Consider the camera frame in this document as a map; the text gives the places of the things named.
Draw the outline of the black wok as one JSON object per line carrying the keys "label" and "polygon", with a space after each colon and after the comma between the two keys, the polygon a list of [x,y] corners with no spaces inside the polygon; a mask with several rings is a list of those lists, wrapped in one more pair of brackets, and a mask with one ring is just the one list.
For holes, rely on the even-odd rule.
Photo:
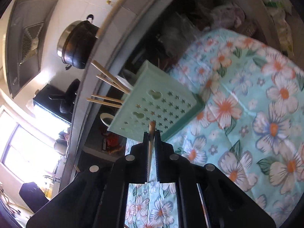
{"label": "black wok", "polygon": [[80,80],[75,79],[67,88],[67,91],[64,94],[51,94],[49,99],[51,100],[60,100],[60,112],[63,114],[72,113],[74,109],[74,104],[77,96],[77,91],[80,85]]}

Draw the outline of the clear plastic bag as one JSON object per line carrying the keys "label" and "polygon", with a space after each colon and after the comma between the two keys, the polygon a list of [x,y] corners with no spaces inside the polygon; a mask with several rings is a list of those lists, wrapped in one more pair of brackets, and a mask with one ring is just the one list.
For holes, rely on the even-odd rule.
{"label": "clear plastic bag", "polygon": [[210,11],[212,18],[211,28],[238,28],[244,22],[246,15],[241,7],[235,3],[226,3]]}

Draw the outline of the white bowl behind holder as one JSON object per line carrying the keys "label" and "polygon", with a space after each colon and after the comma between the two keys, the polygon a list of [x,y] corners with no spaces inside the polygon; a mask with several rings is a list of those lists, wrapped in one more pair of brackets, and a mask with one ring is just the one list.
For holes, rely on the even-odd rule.
{"label": "white bowl behind holder", "polygon": [[100,114],[99,118],[105,126],[109,127],[114,119],[114,116],[109,113],[102,113]]}

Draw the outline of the white rice sack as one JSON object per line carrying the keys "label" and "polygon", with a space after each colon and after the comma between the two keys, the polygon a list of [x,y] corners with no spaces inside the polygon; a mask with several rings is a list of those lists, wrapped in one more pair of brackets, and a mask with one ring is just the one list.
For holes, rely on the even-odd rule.
{"label": "white rice sack", "polygon": [[286,13],[292,14],[292,3],[290,0],[262,0],[273,20],[277,31],[281,51],[287,57],[294,56],[292,31],[286,21]]}

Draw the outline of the grey concrete counter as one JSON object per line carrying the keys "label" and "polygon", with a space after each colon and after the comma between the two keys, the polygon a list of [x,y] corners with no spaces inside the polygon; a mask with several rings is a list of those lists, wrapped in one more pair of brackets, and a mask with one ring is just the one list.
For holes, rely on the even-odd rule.
{"label": "grey concrete counter", "polygon": [[[97,39],[88,61],[96,60],[111,74],[117,75],[151,26],[174,0],[125,0],[106,29]],[[258,40],[280,51],[272,19],[262,0],[221,0],[238,4],[258,26]],[[99,71],[87,63],[73,110],[70,146],[60,183],[63,190],[73,180],[74,166],[90,132],[100,106],[86,99],[93,93],[108,93],[110,86],[96,78]]]}

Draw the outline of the black splash guard panel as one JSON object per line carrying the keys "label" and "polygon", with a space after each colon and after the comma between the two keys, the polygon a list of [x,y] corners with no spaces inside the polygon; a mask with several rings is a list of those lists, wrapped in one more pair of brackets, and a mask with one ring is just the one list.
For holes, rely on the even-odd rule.
{"label": "black splash guard panel", "polygon": [[50,99],[50,95],[64,95],[65,92],[47,84],[44,88],[42,88],[37,95],[33,98],[33,104],[38,105],[39,107],[47,110],[54,116],[60,118],[61,120],[71,123],[72,114],[64,114],[60,112],[61,99]]}

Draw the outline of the wooden chopstick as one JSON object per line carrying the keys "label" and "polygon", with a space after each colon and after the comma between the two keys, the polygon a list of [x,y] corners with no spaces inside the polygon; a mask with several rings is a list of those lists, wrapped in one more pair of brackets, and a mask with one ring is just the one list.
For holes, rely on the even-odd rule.
{"label": "wooden chopstick", "polygon": [[86,100],[89,101],[89,102],[95,103],[95,104],[106,105],[106,106],[109,106],[109,107],[114,107],[114,108],[119,108],[119,109],[122,107],[121,104],[114,104],[114,103],[95,100],[95,99],[91,99],[91,98],[87,98]]}
{"label": "wooden chopstick", "polygon": [[121,82],[118,81],[116,77],[114,77],[109,71],[107,71],[101,64],[99,64],[96,60],[93,60],[91,64],[101,72],[99,76],[102,76],[108,80],[113,81],[115,84],[117,84],[119,87],[121,87],[123,90],[127,91],[128,94],[130,93],[130,89],[124,86]]}
{"label": "wooden chopstick", "polygon": [[149,123],[149,141],[148,141],[148,157],[147,157],[147,183],[150,178],[151,160],[153,154],[154,134],[155,134],[156,122],[153,120]]}
{"label": "wooden chopstick", "polygon": [[99,76],[99,75],[96,75],[96,77],[97,77],[98,79],[104,81],[105,83],[111,85],[112,87],[114,87],[114,88],[116,88],[116,89],[122,91],[123,93],[128,94],[127,91],[123,90],[121,87],[119,87],[119,86],[118,86],[117,84],[115,84],[113,81],[108,80],[108,79],[106,79],[106,78],[104,78],[104,77],[102,77],[102,76]]}
{"label": "wooden chopstick", "polygon": [[117,103],[123,104],[123,101],[120,100],[120,99],[115,99],[115,98],[111,98],[111,97],[107,97],[107,96],[102,96],[102,95],[96,95],[96,94],[92,94],[91,96],[95,97],[95,98],[99,98],[99,99],[113,101],[113,102],[117,102]]}

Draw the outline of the wooden cutting board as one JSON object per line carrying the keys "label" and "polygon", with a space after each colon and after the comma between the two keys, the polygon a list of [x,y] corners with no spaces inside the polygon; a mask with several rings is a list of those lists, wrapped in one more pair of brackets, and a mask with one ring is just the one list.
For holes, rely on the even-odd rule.
{"label": "wooden cutting board", "polygon": [[109,24],[111,23],[113,17],[117,14],[118,10],[121,8],[121,6],[123,5],[125,0],[118,0],[114,6],[112,7],[111,11],[108,13],[108,15],[106,16],[103,24],[101,25],[101,27],[99,27],[95,37],[97,39],[101,38],[106,29],[108,28]]}

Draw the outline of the green perforated utensil holder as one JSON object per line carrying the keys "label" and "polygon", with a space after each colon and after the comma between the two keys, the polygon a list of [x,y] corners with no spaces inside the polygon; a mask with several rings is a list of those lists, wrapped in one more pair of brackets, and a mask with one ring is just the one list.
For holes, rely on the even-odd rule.
{"label": "green perforated utensil holder", "polygon": [[183,129],[205,107],[201,98],[173,77],[145,61],[130,94],[108,131],[141,142],[149,123],[156,122],[164,141]]}

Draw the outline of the steel range hood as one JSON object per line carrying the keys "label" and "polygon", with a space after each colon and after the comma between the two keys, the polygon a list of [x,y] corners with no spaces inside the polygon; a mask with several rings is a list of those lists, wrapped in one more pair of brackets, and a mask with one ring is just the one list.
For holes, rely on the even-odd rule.
{"label": "steel range hood", "polygon": [[5,73],[9,93],[18,95],[41,72],[43,45],[58,0],[16,0],[5,40]]}

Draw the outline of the steel pot lid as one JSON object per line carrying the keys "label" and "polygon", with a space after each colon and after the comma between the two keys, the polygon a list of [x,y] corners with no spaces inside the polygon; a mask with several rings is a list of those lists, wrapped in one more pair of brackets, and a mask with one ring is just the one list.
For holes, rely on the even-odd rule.
{"label": "steel pot lid", "polygon": [[63,33],[61,34],[59,40],[58,40],[58,44],[57,44],[57,55],[61,58],[62,54],[63,54],[63,47],[64,44],[68,38],[68,36],[71,34],[71,32],[75,29],[75,27],[80,24],[81,21],[74,21],[73,23],[69,24],[69,26],[67,26],[67,28],[65,28],[65,30],[63,31]]}

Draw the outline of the black stock pot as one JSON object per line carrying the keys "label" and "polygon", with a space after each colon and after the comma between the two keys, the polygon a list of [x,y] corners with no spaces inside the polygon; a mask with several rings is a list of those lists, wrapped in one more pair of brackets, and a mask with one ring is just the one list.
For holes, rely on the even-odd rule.
{"label": "black stock pot", "polygon": [[98,27],[93,24],[94,15],[89,14],[86,20],[81,21],[68,36],[64,47],[61,61],[65,69],[71,67],[83,70],[96,42]]}

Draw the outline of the floral teal quilt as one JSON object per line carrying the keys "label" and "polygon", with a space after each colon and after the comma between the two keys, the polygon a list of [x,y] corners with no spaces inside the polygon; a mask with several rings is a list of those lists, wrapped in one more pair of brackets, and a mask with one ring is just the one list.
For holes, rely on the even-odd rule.
{"label": "floral teal quilt", "polygon": [[283,225],[303,196],[303,70],[258,40],[216,29],[169,75],[206,105],[169,140],[175,152],[215,165]]}

